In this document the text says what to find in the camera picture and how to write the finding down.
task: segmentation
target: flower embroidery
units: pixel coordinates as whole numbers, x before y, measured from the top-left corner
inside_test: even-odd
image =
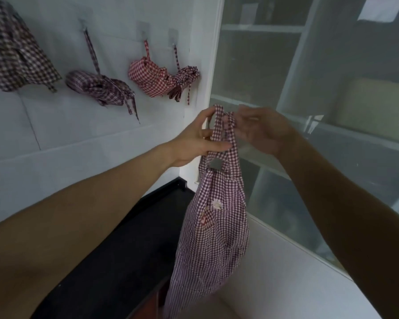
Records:
[[[223,207],[222,201],[220,199],[213,199],[211,205],[216,210],[220,210]]]

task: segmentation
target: bag strap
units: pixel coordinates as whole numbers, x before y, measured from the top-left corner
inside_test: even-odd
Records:
[[[93,44],[92,44],[92,42],[90,40],[89,32],[87,31],[87,28],[84,29],[84,37],[86,38],[87,46],[88,46],[89,52],[90,52],[90,57],[93,60],[93,64],[94,64],[94,67],[96,69],[96,73],[98,75],[100,75],[99,63],[97,61],[96,53],[94,51]]]
[[[174,55],[176,57],[177,72],[180,72],[179,58],[177,57],[176,45],[173,45]]]
[[[148,44],[147,39],[145,39],[145,40],[143,41],[143,43],[144,43],[144,45],[145,45],[146,56],[147,56],[147,58],[148,58],[149,60],[151,60],[151,58],[149,57],[149,44]]]
[[[209,152],[207,156],[202,156],[199,162],[200,177],[209,168],[213,159],[220,159],[223,161],[222,171],[228,173],[231,178],[238,178],[241,176],[241,168],[239,166],[238,147],[235,139],[234,127],[236,125],[233,112],[224,113],[223,107],[214,105],[216,107],[216,122],[214,124],[211,141],[228,141],[232,144],[232,148],[225,152]],[[210,121],[207,121],[207,128],[210,128]]]

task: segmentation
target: black countertop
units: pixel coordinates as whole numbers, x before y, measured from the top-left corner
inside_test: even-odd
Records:
[[[125,319],[171,275],[183,217],[193,196],[178,178],[142,198],[49,293],[32,318]]]

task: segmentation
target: checkered fabric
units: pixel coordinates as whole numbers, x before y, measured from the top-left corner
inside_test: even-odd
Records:
[[[22,18],[10,3],[0,0],[0,91],[39,84],[56,92],[52,84],[60,79]]]
[[[175,318],[189,305],[216,292],[247,249],[249,230],[234,125],[233,113],[224,114],[223,107],[216,105],[211,140],[220,141],[223,133],[233,147],[201,158],[201,181],[183,222],[165,300],[165,319]],[[222,170],[210,168],[214,158],[223,161]]]
[[[171,91],[175,86],[175,80],[165,67],[158,67],[149,57],[148,41],[144,41],[146,57],[130,64],[128,77],[150,97],[162,96]]]
[[[131,99],[134,113],[139,121],[136,110],[136,102],[134,101],[134,92],[123,81],[108,78],[100,73],[99,63],[97,61],[96,53],[94,51],[87,29],[84,30],[84,36],[86,38],[90,56],[93,60],[97,74],[95,75],[83,70],[71,71],[65,78],[66,85],[77,93],[93,97],[101,106],[123,106],[125,104],[127,105],[130,115],[133,112],[128,103],[128,99]]]
[[[176,56],[176,64],[178,71],[177,74],[174,76],[174,79],[176,80],[176,86],[168,94],[170,95],[170,99],[174,98],[176,102],[179,102],[183,90],[187,86],[189,86],[188,90],[188,105],[189,105],[191,85],[194,81],[197,80],[197,78],[200,76],[200,73],[198,71],[198,68],[195,66],[186,66],[185,68],[180,69],[176,45],[174,46],[174,55]]]

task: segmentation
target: purple gingham tote bag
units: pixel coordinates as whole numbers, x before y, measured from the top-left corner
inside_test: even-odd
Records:
[[[244,183],[239,168],[233,113],[216,105],[212,141],[226,140],[232,148],[210,152],[199,164],[198,190],[188,206],[176,263],[164,306],[164,318],[217,291],[234,272],[248,245]],[[210,167],[218,158],[221,170]]]

